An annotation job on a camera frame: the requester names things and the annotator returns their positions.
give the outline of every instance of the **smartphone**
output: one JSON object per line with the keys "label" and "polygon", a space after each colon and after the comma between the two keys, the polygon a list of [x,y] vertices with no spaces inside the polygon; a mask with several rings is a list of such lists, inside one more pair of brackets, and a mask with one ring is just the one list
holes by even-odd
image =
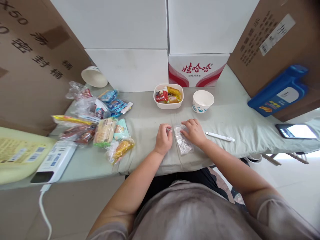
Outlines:
{"label": "smartphone", "polygon": [[276,128],[284,138],[315,139],[315,131],[305,124],[276,124]]}

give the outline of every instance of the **gray shirt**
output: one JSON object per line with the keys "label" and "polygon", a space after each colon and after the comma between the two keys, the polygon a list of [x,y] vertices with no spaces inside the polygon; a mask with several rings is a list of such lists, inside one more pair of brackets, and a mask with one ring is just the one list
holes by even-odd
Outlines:
{"label": "gray shirt", "polygon": [[151,198],[128,235],[107,223],[87,240],[124,239],[320,239],[320,233],[278,196],[264,196],[252,217],[199,183],[176,181]]}

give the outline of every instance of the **brown cardboard box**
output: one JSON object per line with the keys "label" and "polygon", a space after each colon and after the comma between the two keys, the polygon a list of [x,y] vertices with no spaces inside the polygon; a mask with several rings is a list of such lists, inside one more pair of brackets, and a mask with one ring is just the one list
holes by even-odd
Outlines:
{"label": "brown cardboard box", "polygon": [[[295,25],[263,56],[260,45],[287,14]],[[250,97],[290,65],[305,66],[309,73],[302,82],[309,87],[309,92],[273,116],[284,122],[320,107],[320,3],[260,0],[227,64]]]}
{"label": "brown cardboard box", "polygon": [[0,126],[48,135],[90,61],[42,0],[0,1]]}

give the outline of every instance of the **hand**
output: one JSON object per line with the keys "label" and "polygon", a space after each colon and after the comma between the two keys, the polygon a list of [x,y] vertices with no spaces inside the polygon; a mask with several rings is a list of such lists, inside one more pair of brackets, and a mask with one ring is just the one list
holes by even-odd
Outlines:
{"label": "hand", "polygon": [[154,148],[154,151],[162,156],[166,155],[172,146],[172,129],[169,130],[167,135],[167,128],[171,128],[171,126],[167,123],[160,124]]}
{"label": "hand", "polygon": [[184,130],[181,130],[180,132],[186,137],[186,139],[188,139],[194,145],[201,148],[201,146],[208,141],[197,119],[189,119],[188,121],[181,123],[183,125],[186,125],[186,127],[189,130],[189,133],[187,133]]}

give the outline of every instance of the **blue plastic bottle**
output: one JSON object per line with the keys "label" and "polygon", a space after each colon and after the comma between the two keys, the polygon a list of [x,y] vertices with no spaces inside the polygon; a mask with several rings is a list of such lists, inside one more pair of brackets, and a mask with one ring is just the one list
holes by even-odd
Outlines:
{"label": "blue plastic bottle", "polygon": [[253,97],[248,106],[268,117],[299,101],[308,92],[307,86],[300,82],[307,72],[308,69],[301,65],[291,65]]}

